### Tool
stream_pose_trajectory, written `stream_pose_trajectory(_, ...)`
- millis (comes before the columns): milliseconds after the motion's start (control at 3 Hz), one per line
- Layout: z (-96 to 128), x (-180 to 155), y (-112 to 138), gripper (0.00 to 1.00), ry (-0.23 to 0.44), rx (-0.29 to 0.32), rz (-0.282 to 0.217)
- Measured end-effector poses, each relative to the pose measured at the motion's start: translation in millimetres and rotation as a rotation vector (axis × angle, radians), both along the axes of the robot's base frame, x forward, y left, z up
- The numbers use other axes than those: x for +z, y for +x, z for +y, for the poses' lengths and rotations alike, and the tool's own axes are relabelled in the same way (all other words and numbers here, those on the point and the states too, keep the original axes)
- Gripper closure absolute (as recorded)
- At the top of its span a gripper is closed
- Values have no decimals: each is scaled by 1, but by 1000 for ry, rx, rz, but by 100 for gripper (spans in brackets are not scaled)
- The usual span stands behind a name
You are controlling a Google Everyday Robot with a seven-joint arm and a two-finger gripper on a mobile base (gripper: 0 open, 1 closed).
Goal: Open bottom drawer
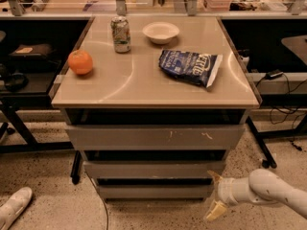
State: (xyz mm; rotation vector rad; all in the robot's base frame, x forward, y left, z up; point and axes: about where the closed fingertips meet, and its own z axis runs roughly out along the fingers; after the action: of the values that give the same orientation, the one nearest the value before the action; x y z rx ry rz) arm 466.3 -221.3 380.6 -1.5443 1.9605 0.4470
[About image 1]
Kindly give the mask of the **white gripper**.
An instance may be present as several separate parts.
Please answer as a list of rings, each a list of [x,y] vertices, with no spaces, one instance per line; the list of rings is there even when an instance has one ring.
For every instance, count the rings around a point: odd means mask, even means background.
[[[218,182],[217,196],[219,201],[213,200],[205,219],[213,221],[227,211],[227,206],[235,206],[241,202],[250,202],[252,197],[248,178],[222,178],[219,174],[209,170],[208,174]]]

